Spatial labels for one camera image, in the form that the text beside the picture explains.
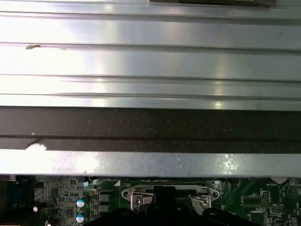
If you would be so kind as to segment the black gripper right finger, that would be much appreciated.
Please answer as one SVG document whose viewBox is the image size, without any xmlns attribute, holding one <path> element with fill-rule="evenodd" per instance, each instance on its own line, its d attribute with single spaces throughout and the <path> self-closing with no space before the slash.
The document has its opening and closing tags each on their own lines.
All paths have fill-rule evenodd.
<svg viewBox="0 0 301 226">
<path fill-rule="evenodd" d="M 254 226 L 255 223 L 227 211 L 209 208 L 194 215 L 185 205 L 179 205 L 174 187 L 164 188 L 164 218 L 175 226 Z"/>
</svg>

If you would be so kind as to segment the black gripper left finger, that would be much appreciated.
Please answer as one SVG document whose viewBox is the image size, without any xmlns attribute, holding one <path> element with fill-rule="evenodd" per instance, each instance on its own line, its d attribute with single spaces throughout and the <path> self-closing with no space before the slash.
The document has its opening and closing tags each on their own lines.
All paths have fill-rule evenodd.
<svg viewBox="0 0 301 226">
<path fill-rule="evenodd" d="M 155 186 L 153 201 L 146 210 L 119 208 L 86 223 L 86 226 L 159 226 L 165 222 L 165 188 Z"/>
</svg>

